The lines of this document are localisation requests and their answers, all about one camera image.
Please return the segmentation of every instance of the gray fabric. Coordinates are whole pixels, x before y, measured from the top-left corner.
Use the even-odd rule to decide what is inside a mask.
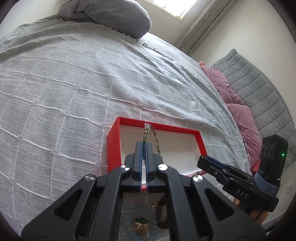
[[[140,39],[151,27],[147,11],[134,0],[69,0],[58,15],[76,22],[97,22]]]
[[[249,169],[238,127],[196,61],[149,33],[58,19],[0,39],[0,211],[17,233],[85,174],[108,172],[118,116],[200,130],[209,155]]]
[[[259,175],[258,172],[256,172],[256,174],[254,176],[254,181],[258,185],[259,189],[262,192],[264,192],[266,195],[268,195],[270,197],[276,196],[276,194],[279,190],[279,187],[268,183],[266,180],[263,179],[262,176]]]
[[[289,110],[277,89],[235,49],[211,68],[220,70],[242,101],[250,107],[262,137],[277,134],[288,140],[286,169],[296,159],[296,131]]]

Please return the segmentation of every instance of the pink pillow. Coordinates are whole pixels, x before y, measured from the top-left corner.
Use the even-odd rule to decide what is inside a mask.
[[[242,138],[247,146],[250,170],[256,165],[261,152],[262,139],[255,124],[251,110],[246,105],[226,104],[230,110]]]
[[[207,66],[201,66],[205,74],[212,81],[221,98],[225,103],[243,104],[237,93],[231,87],[225,75],[219,70],[211,69]]]

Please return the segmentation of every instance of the bed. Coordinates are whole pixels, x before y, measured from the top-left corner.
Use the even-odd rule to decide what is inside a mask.
[[[0,39],[0,211],[17,234],[85,174],[107,173],[118,116],[197,129],[210,156],[249,171],[240,131],[197,62],[149,33],[54,15]],[[159,199],[142,193],[133,213],[154,215]],[[133,239],[121,222],[121,240]]]

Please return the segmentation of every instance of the green bead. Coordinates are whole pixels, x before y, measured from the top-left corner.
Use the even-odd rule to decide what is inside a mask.
[[[146,218],[144,218],[144,217],[137,218],[135,221],[137,223],[140,223],[140,224],[147,224],[147,223],[149,223],[149,221]]]

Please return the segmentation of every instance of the curtain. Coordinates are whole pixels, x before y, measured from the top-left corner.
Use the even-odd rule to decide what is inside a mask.
[[[177,41],[175,47],[189,54],[235,1],[237,0],[212,0]]]

